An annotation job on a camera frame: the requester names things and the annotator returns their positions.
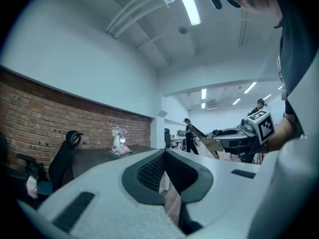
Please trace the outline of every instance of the black shirt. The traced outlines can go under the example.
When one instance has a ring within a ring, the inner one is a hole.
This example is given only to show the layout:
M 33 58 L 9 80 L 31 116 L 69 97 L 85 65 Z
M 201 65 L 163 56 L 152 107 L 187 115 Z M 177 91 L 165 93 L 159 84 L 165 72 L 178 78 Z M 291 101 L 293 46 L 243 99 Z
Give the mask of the black shirt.
M 185 130 L 185 131 L 187 131 L 187 130 L 190 130 L 188 124 L 186 125 L 186 130 Z M 185 137 L 186 137 L 186 140 L 192 140 L 192 139 L 193 139 L 193 134 L 192 134 L 192 132 L 186 133 L 186 134 L 185 134 Z
M 287 96 L 306 73 L 318 50 L 319 25 L 316 17 L 317 0 L 278 0 L 283 18 L 280 40 L 281 80 Z M 287 114 L 294 110 L 286 101 Z
M 248 113 L 248 116 L 251 115 L 251 114 L 256 113 L 257 111 L 258 111 L 258 109 L 257 109 L 257 107 L 256 107 L 256 108 L 254 108 L 250 113 Z

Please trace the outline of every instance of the pink object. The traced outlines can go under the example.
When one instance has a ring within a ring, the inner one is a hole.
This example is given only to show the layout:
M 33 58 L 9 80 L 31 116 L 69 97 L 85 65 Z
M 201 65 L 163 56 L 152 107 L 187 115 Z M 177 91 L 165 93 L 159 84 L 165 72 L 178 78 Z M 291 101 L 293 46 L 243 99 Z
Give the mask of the pink object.
M 30 197 L 32 197 L 33 199 L 38 198 L 38 185 L 36 179 L 34 179 L 32 176 L 29 176 L 26 182 L 26 190 Z

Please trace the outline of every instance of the black rubber pad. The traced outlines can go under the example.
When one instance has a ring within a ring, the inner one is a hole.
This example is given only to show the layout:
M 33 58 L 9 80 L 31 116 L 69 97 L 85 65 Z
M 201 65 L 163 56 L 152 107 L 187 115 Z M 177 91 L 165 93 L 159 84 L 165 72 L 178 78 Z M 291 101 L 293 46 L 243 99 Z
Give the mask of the black rubber pad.
M 55 218 L 53 224 L 67 233 L 70 232 L 94 196 L 95 195 L 93 193 L 82 192 L 64 209 L 64 211 L 58 217 Z
M 249 179 L 254 179 L 254 177 L 256 175 L 255 173 L 246 172 L 246 171 L 238 170 L 238 169 L 233 170 L 231 173 L 242 176 L 242 177 L 246 177 Z

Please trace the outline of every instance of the chair headrest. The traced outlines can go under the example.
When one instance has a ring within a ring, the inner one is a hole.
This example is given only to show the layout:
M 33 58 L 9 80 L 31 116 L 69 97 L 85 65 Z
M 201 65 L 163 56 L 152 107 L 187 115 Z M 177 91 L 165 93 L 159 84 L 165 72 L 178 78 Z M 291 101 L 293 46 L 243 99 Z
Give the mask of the chair headrest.
M 78 131 L 68 131 L 65 135 L 65 139 L 72 145 L 72 146 L 78 146 L 81 142 L 81 135 L 83 133 Z

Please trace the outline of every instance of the ceiling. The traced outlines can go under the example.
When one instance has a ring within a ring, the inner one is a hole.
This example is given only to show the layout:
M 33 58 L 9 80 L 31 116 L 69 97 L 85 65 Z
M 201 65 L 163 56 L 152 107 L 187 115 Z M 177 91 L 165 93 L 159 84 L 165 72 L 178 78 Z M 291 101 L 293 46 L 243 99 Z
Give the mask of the ceiling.
M 278 90 L 281 86 L 281 82 L 260 82 L 247 94 L 244 94 L 250 85 L 251 84 L 242 84 L 210 88 L 207 89 L 206 99 L 204 100 L 201 98 L 201 91 L 176 95 L 176 98 L 189 111 L 193 111 L 201 109 L 202 103 L 206 103 L 207 107 L 211 107 L 208 108 L 208 110 L 254 106 L 260 98 L 265 98 L 271 94 L 271 96 L 265 100 L 267 103 L 281 93 L 280 90 Z M 238 98 L 241 98 L 241 100 L 236 105 L 232 105 Z
M 131 0 L 79 1 L 103 19 L 101 31 L 105 31 L 114 16 Z M 132 16 L 159 1 L 146 4 Z M 216 10 L 210 0 L 195 0 L 201 24 L 192 26 L 182 1 L 175 0 L 169 8 L 163 6 L 139 19 L 118 39 L 140 52 L 158 70 L 169 68 L 175 60 L 209 54 L 216 49 L 226 52 L 256 45 L 262 46 L 266 53 L 274 45 L 278 46 L 281 33 L 273 28 L 277 22 L 272 17 L 250 14 L 225 0 L 222 2 L 223 9 Z M 186 34 L 178 31 L 181 26 L 187 29 Z

